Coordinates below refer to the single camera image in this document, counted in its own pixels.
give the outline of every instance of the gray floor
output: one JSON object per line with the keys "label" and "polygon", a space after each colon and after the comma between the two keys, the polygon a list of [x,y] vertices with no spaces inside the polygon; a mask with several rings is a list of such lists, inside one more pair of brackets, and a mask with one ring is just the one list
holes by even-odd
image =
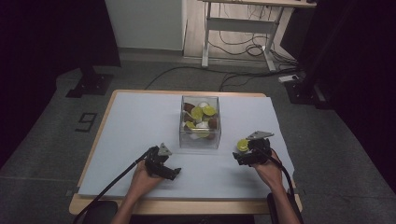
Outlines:
{"label": "gray floor", "polygon": [[[122,61],[122,68],[98,67],[115,77],[105,96],[64,96],[80,78],[78,70],[57,80],[58,90],[34,128],[0,171],[0,223],[70,223],[74,190],[91,150],[112,91],[143,89],[166,69],[185,65],[173,57],[146,55],[157,62]],[[139,56],[123,55],[123,58]],[[191,59],[177,58],[177,62]],[[264,68],[217,61],[212,69],[260,72]],[[176,70],[159,78],[151,90],[217,91],[224,75]],[[394,223],[396,196],[363,148],[334,111],[292,105],[278,77],[256,78],[226,91],[263,92],[272,98],[280,129],[295,167],[305,223]],[[233,84],[245,79],[233,80]],[[75,132],[82,113],[98,113],[89,133]],[[256,223],[270,223],[255,216]]]}

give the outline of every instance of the black curtain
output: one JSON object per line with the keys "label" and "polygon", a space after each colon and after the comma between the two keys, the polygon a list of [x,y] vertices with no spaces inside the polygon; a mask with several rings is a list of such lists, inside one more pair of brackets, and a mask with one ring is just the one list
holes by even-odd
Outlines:
{"label": "black curtain", "polygon": [[0,1],[3,165],[56,90],[56,77],[90,65],[120,66],[104,0]]}
{"label": "black curtain", "polygon": [[395,10],[394,2],[321,0],[299,61],[396,192]]}

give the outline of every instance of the power strip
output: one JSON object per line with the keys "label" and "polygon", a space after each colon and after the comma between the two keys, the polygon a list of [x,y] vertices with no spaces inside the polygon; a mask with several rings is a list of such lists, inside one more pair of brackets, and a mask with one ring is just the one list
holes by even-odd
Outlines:
{"label": "power strip", "polygon": [[280,77],[278,80],[280,83],[288,82],[288,81],[297,81],[299,77],[296,75],[291,75],[291,76],[286,76],[286,77]]}

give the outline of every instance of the wooden table edge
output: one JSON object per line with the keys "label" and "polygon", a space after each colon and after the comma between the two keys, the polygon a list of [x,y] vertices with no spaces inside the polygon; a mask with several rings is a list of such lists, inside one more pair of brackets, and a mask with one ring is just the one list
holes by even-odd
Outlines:
{"label": "wooden table edge", "polygon": [[255,5],[255,6],[268,6],[268,7],[316,7],[317,3],[307,3],[305,0],[199,0],[208,3],[225,3],[225,4],[239,4],[239,5]]}
{"label": "wooden table edge", "polygon": [[[82,180],[87,172],[91,162],[92,155],[96,149],[99,138],[104,129],[106,119],[113,106],[114,99],[118,93],[153,93],[153,94],[181,94],[181,95],[202,95],[202,96],[240,96],[240,97],[265,97],[263,93],[250,92],[216,92],[216,91],[144,91],[144,90],[115,90],[111,94],[102,122],[99,126],[98,133],[92,144],[88,159],[85,163],[81,177],[78,181],[78,187],[81,186]],[[75,193],[69,205],[69,212],[73,215],[78,214],[85,206],[92,201],[92,198],[86,198]],[[118,205],[122,199],[111,199]],[[296,194],[296,202],[300,210],[303,209],[300,197]],[[134,214],[139,215],[186,215],[186,214],[268,214],[269,209],[265,199],[262,201],[177,201],[177,200],[140,200],[136,205]]]}

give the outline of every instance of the table leg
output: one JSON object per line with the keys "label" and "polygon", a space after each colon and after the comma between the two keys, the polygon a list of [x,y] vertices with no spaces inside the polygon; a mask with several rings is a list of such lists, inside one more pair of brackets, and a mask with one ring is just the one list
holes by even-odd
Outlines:
{"label": "table leg", "polygon": [[208,22],[210,20],[210,11],[212,9],[212,4],[208,2],[207,5],[207,15],[206,15],[206,27],[205,27],[205,41],[204,47],[202,49],[202,67],[207,68],[209,66],[209,25]]}
{"label": "table leg", "polygon": [[262,51],[263,51],[263,54],[264,54],[264,57],[265,57],[265,61],[267,61],[268,68],[270,69],[271,72],[275,72],[276,68],[275,68],[273,59],[270,56],[270,49],[271,49],[271,46],[274,43],[274,38],[275,38],[275,35],[276,35],[277,27],[279,26],[280,18],[282,17],[282,13],[283,13],[283,7],[279,7],[279,12],[277,13],[276,20],[274,21],[274,26],[273,26],[273,29],[271,31],[270,38],[268,39],[267,44],[265,45],[265,47],[262,47]]}

